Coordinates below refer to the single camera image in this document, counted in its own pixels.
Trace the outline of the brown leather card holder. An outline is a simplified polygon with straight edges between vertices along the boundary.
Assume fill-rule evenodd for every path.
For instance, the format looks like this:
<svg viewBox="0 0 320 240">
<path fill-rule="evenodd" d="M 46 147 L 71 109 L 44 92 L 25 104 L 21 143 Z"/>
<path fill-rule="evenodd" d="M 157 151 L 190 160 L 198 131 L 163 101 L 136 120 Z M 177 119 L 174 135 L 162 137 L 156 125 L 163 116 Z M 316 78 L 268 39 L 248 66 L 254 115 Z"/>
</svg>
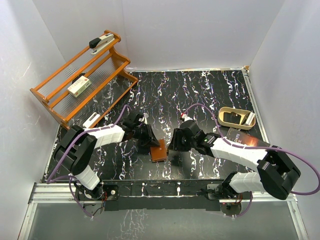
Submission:
<svg viewBox="0 0 320 240">
<path fill-rule="evenodd" d="M 153 163 L 164 162 L 167 160 L 167 148 L 164 139 L 159 140 L 160 146 L 151 146 L 150 155 Z"/>
</svg>

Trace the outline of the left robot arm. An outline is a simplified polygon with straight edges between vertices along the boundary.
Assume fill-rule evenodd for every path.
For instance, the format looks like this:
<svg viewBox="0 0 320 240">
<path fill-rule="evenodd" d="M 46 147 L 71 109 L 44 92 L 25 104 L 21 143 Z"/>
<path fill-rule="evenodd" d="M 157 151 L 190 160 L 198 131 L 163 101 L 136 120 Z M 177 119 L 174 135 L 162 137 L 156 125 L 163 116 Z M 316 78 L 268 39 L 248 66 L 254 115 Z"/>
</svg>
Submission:
<svg viewBox="0 0 320 240">
<path fill-rule="evenodd" d="M 161 144 L 141 113 L 130 113 L 122 122 L 103 127 L 82 128 L 72 126 L 52 154 L 57 166 L 67 169 L 86 189 L 93 200 L 103 195 L 100 178 L 89 166 L 95 149 L 109 144 L 136 139 L 143 147 L 159 147 Z"/>
</svg>

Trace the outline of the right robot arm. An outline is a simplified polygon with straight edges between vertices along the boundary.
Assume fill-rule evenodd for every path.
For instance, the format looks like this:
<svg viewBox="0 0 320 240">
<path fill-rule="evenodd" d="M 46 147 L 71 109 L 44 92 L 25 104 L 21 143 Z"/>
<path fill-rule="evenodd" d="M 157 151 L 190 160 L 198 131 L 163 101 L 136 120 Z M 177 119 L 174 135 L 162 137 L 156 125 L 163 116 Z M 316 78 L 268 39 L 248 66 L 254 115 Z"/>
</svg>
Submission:
<svg viewBox="0 0 320 240">
<path fill-rule="evenodd" d="M 279 200 L 286 200 L 301 176 L 300 170 L 279 148 L 276 150 L 247 149 L 232 146 L 216 133 L 205 133 L 194 120 L 183 122 L 174 129 L 168 150 L 188 152 L 195 149 L 202 155 L 229 160 L 251 169 L 251 172 L 231 172 L 209 193 L 233 199 L 244 192 L 267 192 Z"/>
</svg>

